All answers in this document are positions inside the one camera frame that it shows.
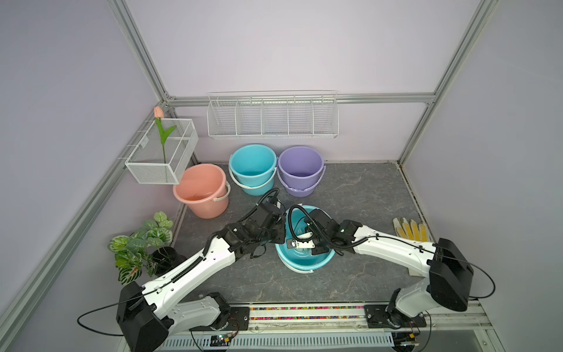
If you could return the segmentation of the teal plastic bucket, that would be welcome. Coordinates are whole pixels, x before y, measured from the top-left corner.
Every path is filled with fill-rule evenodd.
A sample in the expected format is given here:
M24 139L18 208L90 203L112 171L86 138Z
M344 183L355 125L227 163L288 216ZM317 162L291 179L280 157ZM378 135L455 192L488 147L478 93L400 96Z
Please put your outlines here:
M258 197L270 191L276 172L277 154L265 145L246 145L230 156L230 177L250 196Z
M304 212L299 209L295 209L291 213L291 216L289 216L289 211L287 211L285 223L286 238L283 244L276 245L277 254L283 264L290 270L299 274L313 273L315 270L329 263L335 255L335 251L322 255L312 255L311 249L299 251L286 247L287 239L294 238L290 232L290 228L293 228L294 234L300 240L312 240L313 234L306 229L306 218Z

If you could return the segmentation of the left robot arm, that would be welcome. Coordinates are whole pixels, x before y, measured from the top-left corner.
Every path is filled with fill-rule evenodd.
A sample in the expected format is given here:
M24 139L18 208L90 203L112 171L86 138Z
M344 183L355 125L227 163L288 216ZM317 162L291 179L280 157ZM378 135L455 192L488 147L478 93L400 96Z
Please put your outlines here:
M212 275L260 246L282 243L285 236L285 209L271 196L213 233L203 249L176 267L143 285L128 283L120 292L116 320L129 349L155 351L179 331L224 327L230 305L220 293L187 303L183 299Z

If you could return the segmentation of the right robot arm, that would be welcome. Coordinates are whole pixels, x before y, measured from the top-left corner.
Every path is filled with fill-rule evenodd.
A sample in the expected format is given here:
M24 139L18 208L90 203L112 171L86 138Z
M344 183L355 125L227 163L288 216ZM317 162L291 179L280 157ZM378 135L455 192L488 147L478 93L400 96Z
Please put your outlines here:
M394 291L386 308L388 319L404 321L437 307L468 309L474 269L452 241L406 240L351 220L338 224L318 209L305 218L317 249L380 258L422 276L418 283Z

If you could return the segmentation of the purple plastic bucket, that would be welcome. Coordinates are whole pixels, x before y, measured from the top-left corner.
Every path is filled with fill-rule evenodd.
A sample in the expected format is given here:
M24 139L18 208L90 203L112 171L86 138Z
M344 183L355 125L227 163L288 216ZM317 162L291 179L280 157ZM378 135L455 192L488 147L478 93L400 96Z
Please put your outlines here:
M293 197L307 197L319 186L326 165L313 148L295 146L284 150L277 164L277 176L287 193Z

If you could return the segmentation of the pink plastic bucket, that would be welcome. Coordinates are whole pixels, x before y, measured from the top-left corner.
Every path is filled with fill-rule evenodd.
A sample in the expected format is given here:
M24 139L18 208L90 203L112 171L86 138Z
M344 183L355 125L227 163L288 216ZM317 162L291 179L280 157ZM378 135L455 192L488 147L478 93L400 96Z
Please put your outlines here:
M214 219L223 214L229 205L230 191L225 171L215 164L188 168L180 183L173 186L175 198L201 219Z

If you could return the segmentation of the yellow white work gloves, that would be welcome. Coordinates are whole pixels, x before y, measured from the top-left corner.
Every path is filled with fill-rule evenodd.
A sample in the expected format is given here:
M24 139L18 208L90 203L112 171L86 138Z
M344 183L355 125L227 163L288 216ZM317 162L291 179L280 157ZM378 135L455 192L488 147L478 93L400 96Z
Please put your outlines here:
M417 223L414 220L407 220L407 218L393 218L392 224L396 236L421 242L432 242L428 228L425 224Z

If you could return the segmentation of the potted green leafy plant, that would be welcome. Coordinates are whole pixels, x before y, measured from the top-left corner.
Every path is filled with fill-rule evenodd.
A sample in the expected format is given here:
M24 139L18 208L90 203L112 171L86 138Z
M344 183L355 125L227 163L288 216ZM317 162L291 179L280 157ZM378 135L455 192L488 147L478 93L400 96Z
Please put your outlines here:
M160 277L179 266L186 257L172 247L174 222L162 211L129 236L116 236L108 243L114 254L118 281L128 285L143 273Z

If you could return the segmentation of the artificial pink tulip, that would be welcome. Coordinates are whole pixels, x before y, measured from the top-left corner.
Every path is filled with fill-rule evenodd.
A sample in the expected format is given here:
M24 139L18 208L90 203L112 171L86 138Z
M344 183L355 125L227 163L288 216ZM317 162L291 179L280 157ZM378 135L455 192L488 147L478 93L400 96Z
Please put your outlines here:
M164 119L165 114L164 114L164 110L162 110L162 108L159 107L159 106L156 106L153 109L153 115L154 115L154 119L155 119L155 124L156 124L157 129L158 129L158 133L159 133L159 136L160 136L161 149L162 149L162 154L163 154L163 161L164 161L164 163L166 163L167 162L167 153L166 153L167 139L176 130L177 126L171 126L167 129L164 128L162 120Z

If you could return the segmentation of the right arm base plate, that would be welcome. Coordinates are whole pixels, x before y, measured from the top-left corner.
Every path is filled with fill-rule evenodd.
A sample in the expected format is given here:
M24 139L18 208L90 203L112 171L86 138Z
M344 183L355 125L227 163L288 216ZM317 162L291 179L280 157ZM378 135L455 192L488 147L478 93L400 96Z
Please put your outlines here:
M409 318L397 310L392 310L386 304L367 304L364 306L367 325L371 329L402 329L425 328L427 322L424 315Z

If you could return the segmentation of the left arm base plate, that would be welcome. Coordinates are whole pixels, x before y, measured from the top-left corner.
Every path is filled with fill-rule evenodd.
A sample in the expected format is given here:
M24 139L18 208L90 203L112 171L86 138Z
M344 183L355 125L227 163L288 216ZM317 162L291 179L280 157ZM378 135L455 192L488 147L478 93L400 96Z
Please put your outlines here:
M221 313L210 326L198 326L192 331L247 331L250 323L248 306L231 307L228 313Z

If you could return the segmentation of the rail with coloured beads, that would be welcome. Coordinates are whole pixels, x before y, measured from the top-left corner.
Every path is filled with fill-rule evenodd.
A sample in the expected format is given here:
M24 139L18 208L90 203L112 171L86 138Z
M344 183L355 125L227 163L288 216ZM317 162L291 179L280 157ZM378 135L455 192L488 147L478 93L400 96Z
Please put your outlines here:
M316 303L316 304L234 304L248 306L250 323L247 332L296 331L366 331L364 306L376 302ZM489 330L492 323L480 304L472 303L465 312L434 308L421 312L425 328L376 329L385 331L422 330Z

